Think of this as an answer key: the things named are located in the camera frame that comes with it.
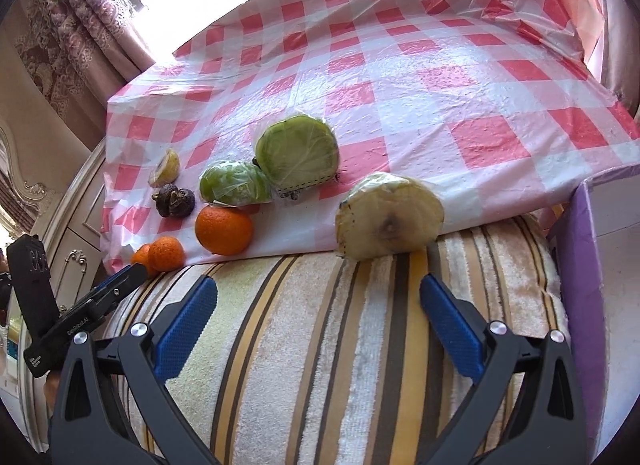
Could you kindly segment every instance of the cabbage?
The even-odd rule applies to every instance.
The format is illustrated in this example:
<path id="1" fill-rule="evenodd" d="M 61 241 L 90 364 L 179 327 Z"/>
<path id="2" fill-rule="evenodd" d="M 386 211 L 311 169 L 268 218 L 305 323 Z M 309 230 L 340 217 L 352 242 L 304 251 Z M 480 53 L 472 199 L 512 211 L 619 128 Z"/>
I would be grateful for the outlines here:
<path id="1" fill-rule="evenodd" d="M 200 196 L 208 203 L 242 207 L 271 200 L 267 178 L 260 168 L 245 161 L 221 161 L 200 176 Z"/>
<path id="2" fill-rule="evenodd" d="M 369 174 L 335 214 L 338 253 L 354 261 L 423 249 L 442 229 L 444 208 L 423 182 L 386 172 Z"/>
<path id="3" fill-rule="evenodd" d="M 299 114 L 265 130 L 255 145 L 255 159 L 273 186 L 292 191 L 331 180 L 340 152 L 328 125 Z"/>

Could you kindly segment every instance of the cabbage half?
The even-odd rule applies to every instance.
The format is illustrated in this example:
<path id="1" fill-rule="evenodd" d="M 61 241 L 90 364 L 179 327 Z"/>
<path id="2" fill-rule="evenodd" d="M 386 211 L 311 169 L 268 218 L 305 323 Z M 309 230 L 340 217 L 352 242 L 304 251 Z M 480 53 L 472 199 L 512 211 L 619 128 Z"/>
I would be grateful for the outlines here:
<path id="1" fill-rule="evenodd" d="M 374 172 L 338 206 L 338 253 L 354 261 L 423 249 L 442 229 L 444 208 L 423 182 Z"/>
<path id="2" fill-rule="evenodd" d="M 255 145 L 255 159 L 273 186 L 292 191 L 333 178 L 340 152 L 328 125 L 299 114 L 265 130 Z"/>

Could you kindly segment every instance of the green cabbage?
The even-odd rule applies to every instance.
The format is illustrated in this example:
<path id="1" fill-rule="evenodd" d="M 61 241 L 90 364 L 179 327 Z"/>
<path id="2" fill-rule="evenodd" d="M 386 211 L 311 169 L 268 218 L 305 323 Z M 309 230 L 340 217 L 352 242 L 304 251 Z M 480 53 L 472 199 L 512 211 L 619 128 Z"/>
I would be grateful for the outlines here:
<path id="1" fill-rule="evenodd" d="M 340 152 L 328 125 L 299 114 L 265 130 L 255 145 L 255 159 L 273 186 L 290 191 L 333 178 Z"/>
<path id="2" fill-rule="evenodd" d="M 200 176 L 200 196 L 242 207 L 271 200 L 269 182 L 260 168 L 245 161 L 221 161 L 207 167 Z"/>

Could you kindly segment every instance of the striped cushion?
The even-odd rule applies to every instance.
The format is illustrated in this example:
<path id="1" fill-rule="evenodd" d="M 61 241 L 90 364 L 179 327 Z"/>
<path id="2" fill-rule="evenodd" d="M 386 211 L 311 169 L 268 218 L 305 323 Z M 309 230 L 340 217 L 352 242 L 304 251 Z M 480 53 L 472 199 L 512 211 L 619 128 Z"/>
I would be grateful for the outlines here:
<path id="1" fill-rule="evenodd" d="M 106 336 L 153 319 L 208 273 L 218 307 L 167 387 L 223 465 L 413 465 L 470 387 L 420 309 L 427 271 L 516 333 L 567 331 L 558 275 L 526 216 L 362 263 L 324 253 L 184 268 L 127 299 Z M 519 386 L 480 450 L 497 444 Z M 119 387 L 141 442 L 158 451 Z"/>

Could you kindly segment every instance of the metal screw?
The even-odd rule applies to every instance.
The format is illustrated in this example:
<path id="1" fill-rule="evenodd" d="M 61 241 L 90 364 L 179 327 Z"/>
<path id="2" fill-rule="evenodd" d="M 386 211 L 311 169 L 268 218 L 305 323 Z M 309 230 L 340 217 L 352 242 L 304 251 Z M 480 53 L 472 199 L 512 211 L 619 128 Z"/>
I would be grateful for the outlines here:
<path id="1" fill-rule="evenodd" d="M 74 344 L 84 344 L 88 338 L 89 335 L 86 333 L 86 331 L 79 331 L 74 335 Z"/>
<path id="2" fill-rule="evenodd" d="M 142 337 L 147 330 L 148 328 L 146 327 L 145 323 L 138 322 L 137 324 L 133 324 L 133 326 L 131 327 L 131 334 L 134 337 Z"/>
<path id="3" fill-rule="evenodd" d="M 551 330 L 551 334 L 549 335 L 549 338 L 553 340 L 553 342 L 562 344 L 564 342 L 564 333 L 558 330 Z"/>
<path id="4" fill-rule="evenodd" d="M 507 324 L 500 322 L 499 320 L 494 320 L 489 324 L 489 330 L 491 330 L 491 333 L 495 335 L 504 335 L 507 333 Z"/>

